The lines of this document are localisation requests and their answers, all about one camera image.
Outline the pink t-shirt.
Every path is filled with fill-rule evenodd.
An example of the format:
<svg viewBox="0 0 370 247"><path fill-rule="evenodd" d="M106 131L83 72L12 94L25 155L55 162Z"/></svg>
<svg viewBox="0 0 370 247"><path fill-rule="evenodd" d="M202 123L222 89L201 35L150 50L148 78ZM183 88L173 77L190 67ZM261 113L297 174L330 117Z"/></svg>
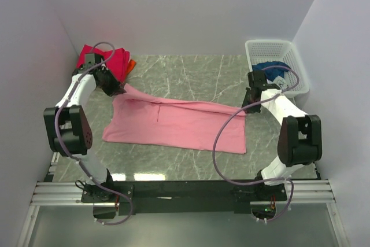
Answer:
<svg viewBox="0 0 370 247"><path fill-rule="evenodd" d="M237 108L204 101L154 97L126 84L113 100L113 118L105 127L106 142L246 153L245 114Z"/></svg>

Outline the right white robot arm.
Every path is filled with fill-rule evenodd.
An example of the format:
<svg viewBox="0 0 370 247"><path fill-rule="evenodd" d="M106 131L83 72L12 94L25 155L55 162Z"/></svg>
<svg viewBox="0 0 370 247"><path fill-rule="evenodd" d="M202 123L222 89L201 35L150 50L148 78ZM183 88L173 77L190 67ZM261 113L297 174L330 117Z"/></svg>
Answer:
<svg viewBox="0 0 370 247"><path fill-rule="evenodd" d="M242 108L246 113L259 113L267 109L280 124L277 156L259 176L262 181L254 185L254 195L267 200L275 185L283 183L296 170L322 157L321 120L296 107L278 85L268 83L264 71L247 74L249 86Z"/></svg>

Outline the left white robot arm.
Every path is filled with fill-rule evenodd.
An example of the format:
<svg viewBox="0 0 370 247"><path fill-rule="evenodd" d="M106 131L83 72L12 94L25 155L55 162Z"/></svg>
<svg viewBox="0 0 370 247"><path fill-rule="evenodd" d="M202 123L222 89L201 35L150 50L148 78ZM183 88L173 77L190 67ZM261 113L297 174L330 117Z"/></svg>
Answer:
<svg viewBox="0 0 370 247"><path fill-rule="evenodd" d="M109 97L125 93L106 66L106 59L97 53L87 53L85 62L72 75L62 100L43 112L49 145L52 151L73 160L83 171L89 185L96 186L95 195L103 202L115 196L115 186L107 168L91 151L93 132L84 107L97 88Z"/></svg>

